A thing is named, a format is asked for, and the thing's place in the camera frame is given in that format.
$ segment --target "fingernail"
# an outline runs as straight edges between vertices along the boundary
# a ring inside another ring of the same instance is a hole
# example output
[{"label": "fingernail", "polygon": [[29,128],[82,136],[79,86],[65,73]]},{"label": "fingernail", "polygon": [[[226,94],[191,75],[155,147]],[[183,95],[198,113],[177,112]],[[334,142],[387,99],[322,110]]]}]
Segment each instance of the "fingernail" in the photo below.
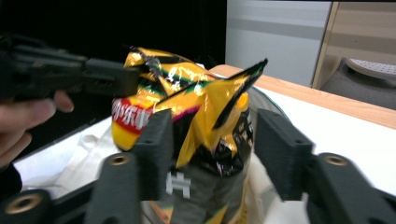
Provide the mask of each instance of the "fingernail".
[{"label": "fingernail", "polygon": [[51,118],[56,112],[56,105],[51,99],[35,101],[32,103],[34,120],[42,123]]}]

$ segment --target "red label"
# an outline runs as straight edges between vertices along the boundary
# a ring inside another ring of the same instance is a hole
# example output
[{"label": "red label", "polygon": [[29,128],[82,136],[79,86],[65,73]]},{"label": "red label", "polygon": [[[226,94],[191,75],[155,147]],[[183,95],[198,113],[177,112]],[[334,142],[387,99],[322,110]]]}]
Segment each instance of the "red label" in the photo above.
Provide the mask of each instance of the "red label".
[{"label": "red label", "polygon": [[114,101],[111,109],[113,121],[126,130],[140,134],[148,124],[152,115],[152,107],[143,108],[139,105],[131,105],[126,99]]}]

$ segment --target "finger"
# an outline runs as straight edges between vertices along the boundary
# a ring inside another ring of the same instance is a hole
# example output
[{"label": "finger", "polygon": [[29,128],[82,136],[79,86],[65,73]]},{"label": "finger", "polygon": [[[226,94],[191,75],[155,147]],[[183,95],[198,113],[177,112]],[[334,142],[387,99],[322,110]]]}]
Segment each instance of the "finger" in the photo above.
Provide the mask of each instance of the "finger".
[{"label": "finger", "polygon": [[56,112],[51,100],[0,104],[0,133],[33,128],[51,118]]},{"label": "finger", "polygon": [[24,133],[20,140],[11,147],[6,153],[0,156],[0,167],[3,167],[10,162],[12,162],[18,155],[27,147],[29,146],[30,142],[32,141],[32,135],[29,133]]},{"label": "finger", "polygon": [[19,130],[13,133],[0,134],[0,156],[13,147],[23,136],[25,130]]},{"label": "finger", "polygon": [[74,109],[73,102],[65,91],[56,91],[53,100],[58,109],[64,113],[70,113]]}]

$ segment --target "snack bag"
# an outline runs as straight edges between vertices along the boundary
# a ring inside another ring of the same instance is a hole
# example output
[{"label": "snack bag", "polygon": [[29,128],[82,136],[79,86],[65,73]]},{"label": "snack bag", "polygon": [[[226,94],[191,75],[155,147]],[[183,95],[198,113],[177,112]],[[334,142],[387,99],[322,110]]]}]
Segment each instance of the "snack bag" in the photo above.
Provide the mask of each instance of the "snack bag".
[{"label": "snack bag", "polygon": [[154,223],[246,223],[246,172],[253,149],[247,90],[267,60],[220,78],[193,61],[156,49],[131,48],[125,67],[139,67],[137,94],[115,99],[112,136],[131,150],[153,113],[171,109],[173,164],[168,195],[142,202]]}]

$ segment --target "black object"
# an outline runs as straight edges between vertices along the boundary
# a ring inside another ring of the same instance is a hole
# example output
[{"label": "black object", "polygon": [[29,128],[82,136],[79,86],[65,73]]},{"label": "black object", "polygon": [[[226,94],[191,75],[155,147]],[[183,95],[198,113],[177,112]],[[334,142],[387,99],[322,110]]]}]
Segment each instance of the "black object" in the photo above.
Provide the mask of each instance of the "black object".
[{"label": "black object", "polygon": [[137,92],[138,68],[71,54],[26,36],[2,36],[0,43],[1,98],[46,97],[56,90],[115,97]]},{"label": "black object", "polygon": [[311,223],[396,223],[396,199],[372,188],[353,162],[332,153],[311,154],[313,144],[275,112],[258,113],[255,152],[282,201],[309,195]]},{"label": "black object", "polygon": [[153,114],[141,142],[104,159],[91,184],[56,200],[33,189],[3,201],[0,223],[140,223],[140,201],[157,201],[165,194],[173,154],[171,118],[169,109]]}]

